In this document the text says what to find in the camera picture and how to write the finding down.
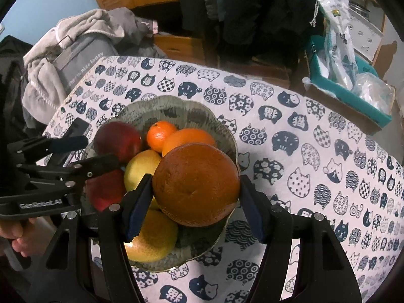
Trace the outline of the person's left hand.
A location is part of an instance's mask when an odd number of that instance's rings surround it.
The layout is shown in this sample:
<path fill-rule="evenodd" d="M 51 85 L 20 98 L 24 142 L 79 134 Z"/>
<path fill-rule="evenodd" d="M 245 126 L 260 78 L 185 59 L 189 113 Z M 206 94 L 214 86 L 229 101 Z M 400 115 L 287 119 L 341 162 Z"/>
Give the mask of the person's left hand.
<path fill-rule="evenodd" d="M 23 257 L 43 255 L 55 233 L 49 217 L 30 218 L 25 226 L 17 220 L 1 220 L 1 237 L 10 239 L 12 249 Z"/>

